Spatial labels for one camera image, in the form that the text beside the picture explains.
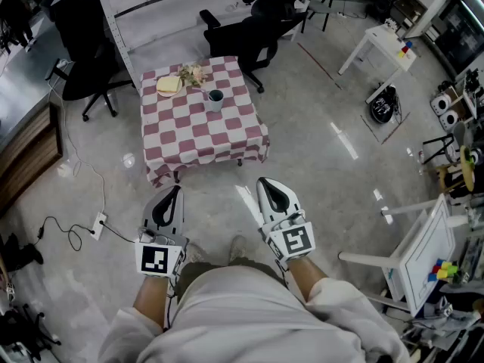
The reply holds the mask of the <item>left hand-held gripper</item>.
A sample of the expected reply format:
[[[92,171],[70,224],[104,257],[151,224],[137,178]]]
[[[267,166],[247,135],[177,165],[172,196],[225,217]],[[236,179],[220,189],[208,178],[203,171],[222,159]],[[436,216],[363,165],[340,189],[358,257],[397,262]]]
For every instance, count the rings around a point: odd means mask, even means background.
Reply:
[[[182,235],[184,194],[179,185],[156,194],[145,206],[135,242],[137,272],[158,278],[174,278],[186,256],[188,239]],[[148,227],[160,228],[170,234]]]

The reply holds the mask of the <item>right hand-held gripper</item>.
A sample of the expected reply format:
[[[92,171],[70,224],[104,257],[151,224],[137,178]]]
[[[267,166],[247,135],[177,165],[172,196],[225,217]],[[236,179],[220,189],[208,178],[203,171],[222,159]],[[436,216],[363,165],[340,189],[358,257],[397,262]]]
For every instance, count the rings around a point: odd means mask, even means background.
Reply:
[[[278,261],[307,256],[315,249],[312,223],[300,209],[296,194],[272,178],[260,177],[256,183],[263,224],[264,242]]]

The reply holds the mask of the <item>grey cup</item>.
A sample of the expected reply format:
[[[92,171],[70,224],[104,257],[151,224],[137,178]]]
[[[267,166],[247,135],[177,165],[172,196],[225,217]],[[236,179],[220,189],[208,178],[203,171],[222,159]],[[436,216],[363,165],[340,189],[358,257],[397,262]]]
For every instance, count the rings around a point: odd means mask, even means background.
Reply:
[[[223,92],[218,89],[213,89],[207,92],[206,94],[208,98],[206,103],[207,110],[214,113],[219,112],[222,109],[222,105],[223,105],[223,100],[224,100]]]

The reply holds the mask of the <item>person's left forearm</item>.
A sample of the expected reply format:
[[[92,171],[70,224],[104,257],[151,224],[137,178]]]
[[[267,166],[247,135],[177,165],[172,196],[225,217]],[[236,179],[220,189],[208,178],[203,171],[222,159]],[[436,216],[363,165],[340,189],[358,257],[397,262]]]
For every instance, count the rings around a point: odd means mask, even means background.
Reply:
[[[134,301],[134,308],[162,329],[166,317],[166,297],[169,280],[147,276]]]

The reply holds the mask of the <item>person's right forearm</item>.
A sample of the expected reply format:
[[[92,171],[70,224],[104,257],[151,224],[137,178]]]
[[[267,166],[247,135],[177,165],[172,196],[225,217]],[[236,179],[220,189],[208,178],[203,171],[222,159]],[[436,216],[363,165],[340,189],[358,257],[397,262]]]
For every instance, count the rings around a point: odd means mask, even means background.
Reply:
[[[309,300],[312,288],[321,279],[327,277],[308,256],[288,261],[287,267],[306,302]]]

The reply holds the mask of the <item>person's left shoe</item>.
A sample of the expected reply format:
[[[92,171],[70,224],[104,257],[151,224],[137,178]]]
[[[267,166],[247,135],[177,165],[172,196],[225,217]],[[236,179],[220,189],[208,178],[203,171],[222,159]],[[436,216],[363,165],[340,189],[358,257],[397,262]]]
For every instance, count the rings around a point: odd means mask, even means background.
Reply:
[[[186,247],[186,261],[189,263],[205,262],[206,253],[197,244],[189,243]]]

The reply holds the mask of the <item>person's shoe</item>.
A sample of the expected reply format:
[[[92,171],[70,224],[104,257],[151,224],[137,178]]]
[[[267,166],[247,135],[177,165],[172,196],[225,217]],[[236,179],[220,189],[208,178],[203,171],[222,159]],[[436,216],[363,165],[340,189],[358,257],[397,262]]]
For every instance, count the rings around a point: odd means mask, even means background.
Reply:
[[[229,265],[238,265],[241,261],[246,259],[247,255],[247,239],[242,235],[237,235],[231,242],[229,251]]]
[[[197,244],[189,243],[186,247],[186,261],[189,263],[205,262],[206,253]]]

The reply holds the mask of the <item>person's olive trousers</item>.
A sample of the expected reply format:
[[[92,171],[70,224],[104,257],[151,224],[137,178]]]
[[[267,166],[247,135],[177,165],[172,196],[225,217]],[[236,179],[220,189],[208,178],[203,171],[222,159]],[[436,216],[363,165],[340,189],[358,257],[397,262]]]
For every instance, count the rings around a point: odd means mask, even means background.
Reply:
[[[261,262],[256,262],[247,256],[237,256],[233,258],[228,266],[244,266],[254,268],[262,273],[274,278],[279,283],[286,286],[284,280],[273,270],[272,267]],[[214,265],[209,262],[189,262],[181,270],[178,282],[175,284],[174,291],[177,295],[177,301],[180,302],[186,290],[189,286],[201,275],[212,271],[217,268],[221,268],[221,265]]]

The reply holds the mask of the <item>red white checkered tablecloth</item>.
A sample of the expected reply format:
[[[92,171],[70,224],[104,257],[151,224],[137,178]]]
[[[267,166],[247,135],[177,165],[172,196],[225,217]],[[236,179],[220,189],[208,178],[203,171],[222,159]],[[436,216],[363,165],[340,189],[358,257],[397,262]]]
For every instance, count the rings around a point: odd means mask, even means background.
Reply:
[[[155,188],[193,166],[226,160],[264,162],[268,156],[268,128],[256,112],[237,58],[215,57],[200,65],[208,76],[201,88],[224,94],[217,113],[207,110],[208,99],[190,84],[170,98],[157,93],[157,80],[176,75],[178,64],[141,76],[144,161]]]

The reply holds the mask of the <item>pink plate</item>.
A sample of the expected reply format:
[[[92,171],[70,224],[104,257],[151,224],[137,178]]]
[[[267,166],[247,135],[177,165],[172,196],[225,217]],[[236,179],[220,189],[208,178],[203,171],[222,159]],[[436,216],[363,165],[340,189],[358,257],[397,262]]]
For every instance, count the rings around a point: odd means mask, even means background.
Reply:
[[[174,96],[174,95],[178,94],[178,93],[181,91],[182,87],[183,87],[183,81],[182,81],[182,78],[181,78],[181,85],[178,87],[178,91],[177,91],[177,92],[175,92],[175,93],[164,93],[164,92],[159,92],[159,91],[157,91],[157,93],[158,93],[159,95],[161,95],[161,96],[165,97],[165,98],[170,98],[170,97],[172,97],[172,96]]]

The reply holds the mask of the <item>black round device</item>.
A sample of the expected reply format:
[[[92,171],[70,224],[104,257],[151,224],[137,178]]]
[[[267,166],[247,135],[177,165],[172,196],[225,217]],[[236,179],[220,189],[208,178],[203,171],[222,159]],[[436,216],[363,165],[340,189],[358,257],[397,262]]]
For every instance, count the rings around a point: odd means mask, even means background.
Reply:
[[[371,102],[370,112],[374,121],[379,124],[388,123],[397,107],[397,93],[394,85],[388,85],[385,89]]]

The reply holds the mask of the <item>flower bouquet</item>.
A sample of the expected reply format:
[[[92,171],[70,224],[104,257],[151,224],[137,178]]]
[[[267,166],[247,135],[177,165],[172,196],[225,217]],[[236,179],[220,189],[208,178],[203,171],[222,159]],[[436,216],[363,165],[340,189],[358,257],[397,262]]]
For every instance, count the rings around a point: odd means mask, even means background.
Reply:
[[[201,87],[207,80],[207,74],[200,64],[184,64],[178,67],[178,76],[187,84]]]

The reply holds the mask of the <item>black office chair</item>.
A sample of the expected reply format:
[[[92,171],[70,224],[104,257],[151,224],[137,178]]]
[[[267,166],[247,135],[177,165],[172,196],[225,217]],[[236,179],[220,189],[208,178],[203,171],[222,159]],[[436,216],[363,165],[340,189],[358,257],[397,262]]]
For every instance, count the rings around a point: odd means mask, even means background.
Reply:
[[[207,25],[204,37],[212,57],[234,56],[243,74],[263,93],[262,83],[253,71],[266,68],[278,50],[278,40],[306,21],[307,13],[295,8],[297,0],[256,0],[251,15],[239,23],[226,26],[207,9],[200,18]]]
[[[111,80],[119,71],[118,64],[116,72],[113,72],[108,67],[104,66],[99,59],[94,59],[87,63],[75,63],[72,61],[70,71],[65,73],[57,65],[59,62],[59,60],[56,60],[51,66],[46,73],[45,80],[49,81],[53,75],[56,75],[65,81],[64,90],[61,95],[61,99],[64,101],[78,101],[84,98],[90,99],[82,112],[82,119],[85,122],[89,120],[89,110],[100,97],[104,98],[111,116],[117,116],[117,112],[113,109],[110,99],[108,98],[109,90],[124,85],[134,85],[132,80],[118,82],[113,82]]]

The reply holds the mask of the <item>white framed table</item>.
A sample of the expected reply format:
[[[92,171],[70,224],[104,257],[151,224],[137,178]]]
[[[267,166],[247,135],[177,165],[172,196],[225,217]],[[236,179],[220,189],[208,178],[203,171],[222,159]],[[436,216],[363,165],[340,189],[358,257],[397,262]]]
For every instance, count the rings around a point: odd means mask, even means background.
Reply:
[[[380,268],[391,297],[369,292],[365,296],[414,317],[436,288],[437,282],[429,279],[430,272],[439,260],[451,259],[456,246],[453,229],[467,224],[467,217],[451,215],[448,198],[444,194],[435,200],[409,206],[386,207],[381,210],[381,215],[387,217],[412,212],[420,215],[390,256],[341,252],[338,259]]]

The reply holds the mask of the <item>black stool frame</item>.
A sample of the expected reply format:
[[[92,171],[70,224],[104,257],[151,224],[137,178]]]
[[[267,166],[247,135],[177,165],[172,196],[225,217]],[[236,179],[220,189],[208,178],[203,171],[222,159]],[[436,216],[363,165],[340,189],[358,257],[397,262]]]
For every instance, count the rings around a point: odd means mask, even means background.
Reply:
[[[421,164],[427,165],[437,157],[444,157],[449,163],[453,161],[455,137],[452,133],[433,138],[422,143],[423,150],[421,153]]]

